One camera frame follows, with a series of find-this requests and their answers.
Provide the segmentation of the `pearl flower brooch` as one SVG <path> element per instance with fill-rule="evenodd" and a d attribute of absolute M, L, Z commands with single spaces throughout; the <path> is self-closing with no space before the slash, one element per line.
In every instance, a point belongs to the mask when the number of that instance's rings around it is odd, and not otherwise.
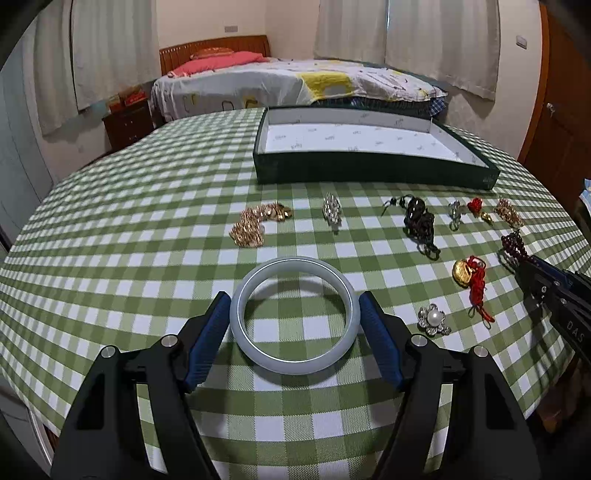
<path fill-rule="evenodd" d="M 435 304 L 419 309 L 418 326 L 422 332 L 431 338 L 437 335 L 447 336 L 451 334 L 451 328 L 446 323 L 446 314 Z"/>

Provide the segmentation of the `pale jade bangle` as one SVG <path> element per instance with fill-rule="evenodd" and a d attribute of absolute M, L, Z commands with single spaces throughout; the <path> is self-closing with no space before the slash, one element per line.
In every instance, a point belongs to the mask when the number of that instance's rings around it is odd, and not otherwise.
<path fill-rule="evenodd" d="M 257 366 L 280 375 L 315 374 L 352 348 L 361 327 L 359 296 L 329 263 L 274 258 L 239 282 L 229 327 L 242 353 Z"/>

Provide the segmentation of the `gold ingot red tassel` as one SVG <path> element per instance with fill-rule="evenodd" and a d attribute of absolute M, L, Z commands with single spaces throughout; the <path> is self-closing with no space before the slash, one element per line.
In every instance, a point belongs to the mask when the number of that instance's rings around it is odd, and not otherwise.
<path fill-rule="evenodd" d="M 469 315 L 473 316 L 477 313 L 485 326 L 491 328 L 495 323 L 495 319 L 485 309 L 484 304 L 486 262 L 476 256 L 457 260 L 452 267 L 452 277 L 458 285 L 469 290 L 471 303 Z"/>

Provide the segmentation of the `gold pearl brooch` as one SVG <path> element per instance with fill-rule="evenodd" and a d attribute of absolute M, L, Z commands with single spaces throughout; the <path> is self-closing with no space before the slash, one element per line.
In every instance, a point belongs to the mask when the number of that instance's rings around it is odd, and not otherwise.
<path fill-rule="evenodd" d="M 494 211 L 513 230 L 520 230 L 524 226 L 523 219 L 508 199 L 501 198 Z"/>

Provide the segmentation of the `crystal rhinestone brooch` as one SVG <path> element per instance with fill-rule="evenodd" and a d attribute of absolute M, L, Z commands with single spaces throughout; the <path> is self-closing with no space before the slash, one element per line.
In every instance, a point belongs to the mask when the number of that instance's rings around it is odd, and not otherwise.
<path fill-rule="evenodd" d="M 332 230 L 338 231 L 342 224 L 342 206 L 334 194 L 328 194 L 322 202 L 322 217 Z"/>

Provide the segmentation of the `small red gold charm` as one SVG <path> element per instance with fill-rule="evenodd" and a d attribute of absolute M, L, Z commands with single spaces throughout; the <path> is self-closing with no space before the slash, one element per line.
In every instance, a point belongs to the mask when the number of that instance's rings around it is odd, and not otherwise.
<path fill-rule="evenodd" d="M 493 224 L 492 216 L 484 210 L 483 200 L 480 197 L 475 197 L 467 203 L 468 210 L 477 218 L 485 221 L 487 224 Z"/>

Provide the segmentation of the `green jewelry tray box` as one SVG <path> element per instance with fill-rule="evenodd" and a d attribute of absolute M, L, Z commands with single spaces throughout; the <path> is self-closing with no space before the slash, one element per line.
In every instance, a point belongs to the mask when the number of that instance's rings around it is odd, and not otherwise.
<path fill-rule="evenodd" d="M 252 158 L 260 184 L 383 182 L 490 191 L 500 175 L 436 120 L 356 108 L 267 108 Z"/>

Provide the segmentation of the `green checkered tablecloth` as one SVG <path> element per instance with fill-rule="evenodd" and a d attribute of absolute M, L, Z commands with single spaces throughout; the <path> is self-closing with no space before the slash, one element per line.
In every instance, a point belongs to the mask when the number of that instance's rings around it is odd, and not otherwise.
<path fill-rule="evenodd" d="M 100 349 L 142 349 L 232 292 L 247 272 L 283 256 L 328 262 L 358 292 L 417 325 L 435 304 L 451 334 L 481 344 L 525 414 L 564 372 L 572 352 L 547 319 L 531 318 L 498 261 L 508 226 L 448 207 L 472 192 L 408 184 L 256 182 L 259 111 L 170 123 L 71 175 L 22 229 L 1 267 L 1 371 L 22 401 L 59 432 Z M 342 206 L 332 230 L 325 196 Z M 470 316 L 457 260 L 486 262 L 487 328 Z M 363 479 L 385 447 L 401 399 L 384 382 L 365 337 L 339 364 L 307 377 L 253 365 L 226 337 L 188 399 L 219 474 L 229 479 Z"/>

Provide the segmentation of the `brown wooden door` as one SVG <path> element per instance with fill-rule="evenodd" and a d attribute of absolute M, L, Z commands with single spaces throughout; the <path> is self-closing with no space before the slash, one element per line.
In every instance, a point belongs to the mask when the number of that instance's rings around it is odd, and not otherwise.
<path fill-rule="evenodd" d="M 540 13 L 540 77 L 518 160 L 573 213 L 590 177 L 590 63 L 546 3 Z"/>

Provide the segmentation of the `dark wooden nightstand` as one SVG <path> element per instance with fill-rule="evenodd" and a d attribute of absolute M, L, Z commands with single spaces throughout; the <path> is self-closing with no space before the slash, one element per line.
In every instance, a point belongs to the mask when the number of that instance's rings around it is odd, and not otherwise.
<path fill-rule="evenodd" d="M 102 118 L 102 122 L 113 152 L 136 143 L 154 130 L 146 99 L 109 113 Z"/>

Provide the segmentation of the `bed with patterned quilt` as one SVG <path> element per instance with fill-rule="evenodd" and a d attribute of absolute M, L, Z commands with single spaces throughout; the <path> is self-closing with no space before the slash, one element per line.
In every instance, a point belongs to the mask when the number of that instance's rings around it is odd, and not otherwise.
<path fill-rule="evenodd" d="M 151 101 L 166 122 L 279 106 L 353 106 L 430 119 L 447 93 L 413 75 L 342 60 L 280 60 L 190 73 L 186 64 L 157 79 Z"/>

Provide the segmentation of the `red boxes on nightstand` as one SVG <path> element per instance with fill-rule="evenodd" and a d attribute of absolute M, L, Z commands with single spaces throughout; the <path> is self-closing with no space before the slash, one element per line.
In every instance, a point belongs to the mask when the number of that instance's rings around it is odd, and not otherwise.
<path fill-rule="evenodd" d="M 134 103 L 143 101 L 147 98 L 145 91 L 141 86 L 129 87 L 107 100 L 107 107 L 110 113 L 116 113 L 122 111 Z"/>

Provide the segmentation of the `red pillow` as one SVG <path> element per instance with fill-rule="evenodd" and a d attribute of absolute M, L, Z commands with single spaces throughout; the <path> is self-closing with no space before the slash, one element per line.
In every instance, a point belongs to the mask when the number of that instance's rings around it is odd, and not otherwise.
<path fill-rule="evenodd" d="M 269 58 L 260 53 L 238 51 L 228 55 L 214 55 L 189 60 L 168 72 L 166 76 L 169 78 L 188 77 L 197 73 L 216 71 L 250 63 L 266 63 L 268 60 Z"/>

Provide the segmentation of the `right white curtain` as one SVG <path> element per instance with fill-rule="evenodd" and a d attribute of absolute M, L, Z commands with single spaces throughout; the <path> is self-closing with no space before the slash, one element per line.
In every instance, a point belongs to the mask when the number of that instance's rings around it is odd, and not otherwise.
<path fill-rule="evenodd" d="M 314 54 L 394 67 L 496 99 L 500 9 L 486 0 L 322 1 Z"/>

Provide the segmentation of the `white curtain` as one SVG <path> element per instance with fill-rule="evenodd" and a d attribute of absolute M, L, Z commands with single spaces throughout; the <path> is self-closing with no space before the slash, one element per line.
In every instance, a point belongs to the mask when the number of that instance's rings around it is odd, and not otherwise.
<path fill-rule="evenodd" d="M 486 0 L 322 1 L 314 54 L 394 67 L 496 99 L 500 9 Z"/>
<path fill-rule="evenodd" d="M 36 17 L 33 75 L 40 131 L 160 73 L 154 1 L 52 1 Z"/>

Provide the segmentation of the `orange patterned pillow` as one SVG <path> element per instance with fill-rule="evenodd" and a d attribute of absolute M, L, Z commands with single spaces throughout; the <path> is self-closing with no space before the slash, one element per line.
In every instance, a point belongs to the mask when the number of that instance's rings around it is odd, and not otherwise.
<path fill-rule="evenodd" d="M 228 47 L 208 47 L 197 50 L 197 52 L 190 55 L 190 59 L 200 60 L 213 57 L 223 57 L 232 55 L 233 53 L 235 53 L 235 51 Z"/>

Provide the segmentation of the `left white curtain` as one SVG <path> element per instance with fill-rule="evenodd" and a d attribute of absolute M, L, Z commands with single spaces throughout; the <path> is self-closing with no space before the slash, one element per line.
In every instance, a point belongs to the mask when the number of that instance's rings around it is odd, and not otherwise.
<path fill-rule="evenodd" d="M 40 131 L 160 73 L 154 1 L 52 1 L 36 17 L 33 75 Z"/>

